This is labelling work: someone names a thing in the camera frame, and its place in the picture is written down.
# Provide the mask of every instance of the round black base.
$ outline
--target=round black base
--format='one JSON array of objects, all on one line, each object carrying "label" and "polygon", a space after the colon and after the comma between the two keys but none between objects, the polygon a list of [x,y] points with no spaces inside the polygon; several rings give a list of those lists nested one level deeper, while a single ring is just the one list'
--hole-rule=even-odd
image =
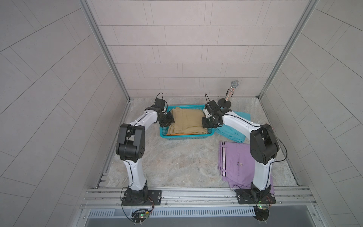
[{"label": "round black base", "polygon": [[230,108],[231,107],[231,101],[226,101],[224,98],[221,98],[218,100],[218,105],[224,108]]}]

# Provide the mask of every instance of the marble floor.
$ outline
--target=marble floor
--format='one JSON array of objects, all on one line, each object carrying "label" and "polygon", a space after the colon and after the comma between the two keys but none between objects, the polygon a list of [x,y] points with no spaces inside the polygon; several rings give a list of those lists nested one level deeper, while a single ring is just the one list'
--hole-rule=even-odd
[{"label": "marble floor", "polygon": [[[217,101],[220,97],[210,97]],[[164,98],[168,105],[205,104],[205,98]],[[135,98],[131,103],[125,122],[132,122],[145,108],[151,106],[154,98]],[[268,123],[257,98],[232,98],[231,109],[251,114],[251,121]],[[205,139],[167,140],[159,135],[159,124],[151,125],[146,131],[146,149],[143,169],[149,187],[228,187],[217,170],[219,141],[229,139],[214,133]],[[283,159],[281,151],[277,160]],[[286,161],[273,164],[274,186],[297,186]],[[107,187],[128,185],[127,171],[120,157],[113,157],[107,180]]]}]

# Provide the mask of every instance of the black mounting plate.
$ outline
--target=black mounting plate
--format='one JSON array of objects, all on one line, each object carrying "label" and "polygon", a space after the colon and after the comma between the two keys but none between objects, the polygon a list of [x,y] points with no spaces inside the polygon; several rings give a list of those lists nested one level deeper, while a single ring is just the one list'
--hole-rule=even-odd
[{"label": "black mounting plate", "polygon": [[[159,206],[161,204],[161,196],[162,196],[162,191],[161,190],[147,190],[147,195],[151,197],[151,199],[154,201],[154,206]],[[122,205],[123,206],[151,206],[151,202],[148,199],[144,204],[140,204],[137,202],[126,202],[126,201],[122,201]]]},{"label": "black mounting plate", "polygon": [[[252,198],[251,189],[235,189],[235,191],[237,193],[238,204],[257,204],[257,201],[253,200]],[[269,204],[270,201],[267,197],[271,199],[272,204],[276,203],[275,196],[269,193],[260,200],[261,203],[259,204]]]}]

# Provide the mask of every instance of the purple pants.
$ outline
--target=purple pants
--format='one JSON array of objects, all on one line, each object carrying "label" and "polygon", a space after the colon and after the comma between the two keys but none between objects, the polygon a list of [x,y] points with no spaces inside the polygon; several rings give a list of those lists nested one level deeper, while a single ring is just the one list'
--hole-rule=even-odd
[{"label": "purple pants", "polygon": [[238,185],[250,189],[254,177],[255,160],[250,153],[250,145],[245,143],[219,142],[218,169],[222,180],[228,181],[232,188]]}]

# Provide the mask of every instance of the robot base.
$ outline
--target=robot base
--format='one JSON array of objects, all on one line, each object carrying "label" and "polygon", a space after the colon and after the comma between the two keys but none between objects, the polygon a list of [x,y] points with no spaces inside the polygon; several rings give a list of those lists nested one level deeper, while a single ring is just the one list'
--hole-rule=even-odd
[{"label": "robot base", "polygon": [[123,206],[150,206],[151,201],[148,199],[149,196],[154,201],[154,205],[158,206],[161,203],[161,192],[161,190],[148,190],[147,184],[139,191],[127,188],[121,203]]},{"label": "robot base", "polygon": [[[235,189],[235,191],[237,193],[238,204],[257,204],[257,201],[255,201],[252,197],[251,189]],[[275,196],[271,193],[268,193],[266,196],[260,199],[261,202],[259,204],[269,204],[270,201],[267,197],[271,199],[272,204],[276,203]]]}]

